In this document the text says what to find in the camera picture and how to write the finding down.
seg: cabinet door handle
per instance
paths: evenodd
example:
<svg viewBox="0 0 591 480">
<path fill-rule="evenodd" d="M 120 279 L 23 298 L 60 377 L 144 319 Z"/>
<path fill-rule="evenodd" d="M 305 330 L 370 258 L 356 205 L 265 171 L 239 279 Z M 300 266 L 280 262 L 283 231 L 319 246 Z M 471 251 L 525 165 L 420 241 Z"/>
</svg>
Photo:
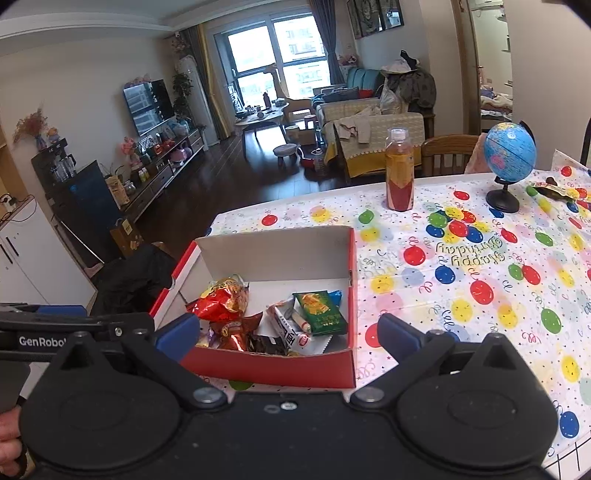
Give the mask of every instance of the cabinet door handle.
<svg viewBox="0 0 591 480">
<path fill-rule="evenodd" d="M 6 237 L 6 240 L 8 242 L 8 245 L 10 245 L 12 247 L 12 249 L 14 250 L 14 252 L 16 253 L 17 257 L 20 257 L 20 255 L 17 252 L 17 249 L 14 248 L 14 245 L 12 244 L 12 242 L 10 241 L 10 239 L 8 237 Z"/>
<path fill-rule="evenodd" d="M 6 258 L 8 259 L 8 261 L 13 264 L 14 262 L 12 261 L 12 258 L 10 258 L 8 256 L 8 254 L 6 253 L 6 250 L 4 250 L 4 245 L 0 245 L 0 248 L 2 248 L 2 251 L 4 252 L 4 255 L 6 255 Z"/>
</svg>

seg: television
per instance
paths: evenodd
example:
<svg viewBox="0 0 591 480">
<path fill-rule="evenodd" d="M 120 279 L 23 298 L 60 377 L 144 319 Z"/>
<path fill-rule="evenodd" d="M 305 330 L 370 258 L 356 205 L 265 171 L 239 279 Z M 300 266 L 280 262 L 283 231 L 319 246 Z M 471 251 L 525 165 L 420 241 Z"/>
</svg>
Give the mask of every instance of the television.
<svg viewBox="0 0 591 480">
<path fill-rule="evenodd" d="M 123 95 L 138 135 L 143 135 L 174 115 L 164 80 L 124 88 Z"/>
</svg>

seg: bottle cap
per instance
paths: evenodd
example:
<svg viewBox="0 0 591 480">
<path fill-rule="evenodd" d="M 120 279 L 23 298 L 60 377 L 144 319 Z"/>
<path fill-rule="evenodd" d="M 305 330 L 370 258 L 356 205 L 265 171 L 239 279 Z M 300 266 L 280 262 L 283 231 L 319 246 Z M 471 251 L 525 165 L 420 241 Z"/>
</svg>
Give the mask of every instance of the bottle cap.
<svg viewBox="0 0 591 480">
<path fill-rule="evenodd" d="M 393 128 L 390 130 L 390 138 L 392 140 L 406 140 L 408 136 L 408 132 L 405 128 Z"/>
</svg>

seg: happy birthday text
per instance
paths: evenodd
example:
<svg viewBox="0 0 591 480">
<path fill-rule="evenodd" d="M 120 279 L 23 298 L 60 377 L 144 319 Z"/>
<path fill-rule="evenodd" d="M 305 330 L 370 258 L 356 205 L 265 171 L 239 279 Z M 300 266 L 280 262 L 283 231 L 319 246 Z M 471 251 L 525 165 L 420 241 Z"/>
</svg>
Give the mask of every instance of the happy birthday text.
<svg viewBox="0 0 591 480">
<path fill-rule="evenodd" d="M 497 236 L 490 240 L 482 242 L 477 245 L 459 245 L 457 247 L 446 245 L 439 242 L 435 248 L 437 253 L 448 254 L 452 256 L 452 266 L 459 267 L 464 265 L 469 267 L 472 265 L 498 265 L 506 260 L 502 253 L 497 250 L 503 246 L 503 240 Z M 492 253 L 487 253 L 486 250 L 493 250 Z"/>
</svg>

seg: globe stand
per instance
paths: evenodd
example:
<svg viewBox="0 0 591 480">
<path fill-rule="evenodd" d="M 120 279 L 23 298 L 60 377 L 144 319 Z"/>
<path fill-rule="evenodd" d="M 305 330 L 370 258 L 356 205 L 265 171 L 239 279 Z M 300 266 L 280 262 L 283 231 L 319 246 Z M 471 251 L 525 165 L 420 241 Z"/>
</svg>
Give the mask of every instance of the globe stand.
<svg viewBox="0 0 591 480">
<path fill-rule="evenodd" d="M 502 190 L 491 190 L 486 194 L 486 202 L 493 208 L 504 213 L 519 212 L 519 200 L 509 191 L 508 186 L 517 183 L 515 181 L 501 180 L 495 178 L 495 182 L 503 185 Z"/>
</svg>

